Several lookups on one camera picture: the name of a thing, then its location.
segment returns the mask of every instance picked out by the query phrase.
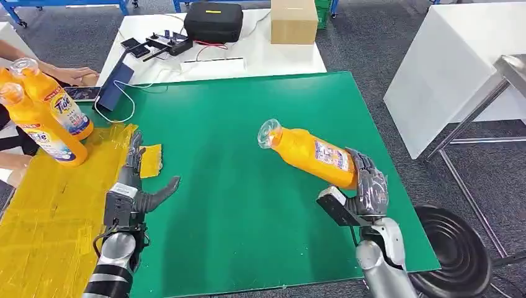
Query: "orange detergent bottle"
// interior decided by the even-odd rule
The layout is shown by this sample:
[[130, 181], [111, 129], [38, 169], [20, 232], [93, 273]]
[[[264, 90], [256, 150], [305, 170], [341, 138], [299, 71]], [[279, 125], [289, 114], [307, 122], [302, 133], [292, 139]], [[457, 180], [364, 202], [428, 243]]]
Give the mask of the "orange detergent bottle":
[[261, 148], [274, 149], [283, 160], [344, 189], [355, 189], [357, 174], [345, 150], [311, 135], [305, 129], [286, 129], [278, 120], [265, 121], [257, 141]]
[[9, 71], [3, 67], [0, 67], [0, 87], [5, 83], [17, 83], [18, 80], [13, 78]]
[[52, 77], [39, 70], [35, 60], [18, 59], [10, 69], [11, 74], [24, 83], [29, 98], [43, 104], [58, 123], [77, 140], [84, 140], [93, 132], [93, 122]]
[[42, 106], [34, 104], [21, 85], [3, 84], [0, 102], [9, 111], [11, 120], [56, 161], [66, 166], [77, 166], [86, 160], [86, 147]]

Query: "metal stool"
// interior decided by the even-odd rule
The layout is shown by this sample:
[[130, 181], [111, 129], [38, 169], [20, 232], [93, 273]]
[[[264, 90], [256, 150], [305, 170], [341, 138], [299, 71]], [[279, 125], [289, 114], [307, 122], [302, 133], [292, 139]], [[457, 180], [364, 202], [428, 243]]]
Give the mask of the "metal stool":
[[491, 282], [491, 259], [480, 236], [460, 217], [431, 205], [415, 207], [442, 269], [410, 274], [430, 298], [479, 297]]

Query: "green cutting mat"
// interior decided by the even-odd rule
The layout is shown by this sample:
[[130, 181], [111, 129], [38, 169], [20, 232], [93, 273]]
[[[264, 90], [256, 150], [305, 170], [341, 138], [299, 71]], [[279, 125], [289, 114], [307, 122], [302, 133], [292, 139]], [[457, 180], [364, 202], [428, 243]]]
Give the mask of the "green cutting mat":
[[[411, 201], [350, 73], [305, 74], [128, 88], [145, 145], [163, 145], [147, 191], [181, 175], [179, 190], [146, 216], [151, 246], [132, 297], [213, 294], [361, 278], [348, 228], [317, 205], [324, 181], [257, 145], [276, 118], [371, 156], [387, 175], [388, 215], [403, 231], [410, 271], [439, 268]], [[89, 108], [89, 116], [103, 123]], [[124, 97], [115, 119], [127, 117]]]

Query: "robotic arm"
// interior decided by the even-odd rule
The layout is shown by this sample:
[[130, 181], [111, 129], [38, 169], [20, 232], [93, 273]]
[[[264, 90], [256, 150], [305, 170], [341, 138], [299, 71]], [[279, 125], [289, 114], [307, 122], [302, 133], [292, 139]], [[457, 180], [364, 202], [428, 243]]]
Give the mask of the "robotic arm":
[[[350, 227], [356, 245], [356, 259], [374, 298], [417, 298], [405, 266], [405, 250], [398, 224], [385, 217], [388, 193], [385, 177], [366, 155], [346, 148], [357, 174], [355, 197], [337, 187], [320, 192], [318, 204], [340, 226]], [[360, 230], [356, 240], [354, 227]]]
[[[127, 298], [133, 273], [140, 263], [140, 254], [149, 245], [145, 215], [152, 212], [178, 188], [180, 177], [156, 192], [143, 192], [140, 178], [142, 133], [131, 136], [125, 165], [117, 182], [106, 193], [104, 225], [106, 231], [93, 241], [99, 260], [82, 298]], [[99, 252], [96, 241], [102, 238]]]

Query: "robotic thumb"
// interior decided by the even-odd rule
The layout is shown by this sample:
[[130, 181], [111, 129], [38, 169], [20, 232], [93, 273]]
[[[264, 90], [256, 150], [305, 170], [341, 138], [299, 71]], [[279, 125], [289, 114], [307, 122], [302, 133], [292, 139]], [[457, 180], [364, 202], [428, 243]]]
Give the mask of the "robotic thumb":
[[154, 194], [141, 192], [141, 195], [139, 195], [135, 201], [135, 211], [141, 213], [152, 212], [177, 190], [180, 181], [181, 177], [175, 176], [170, 180], [167, 186]]

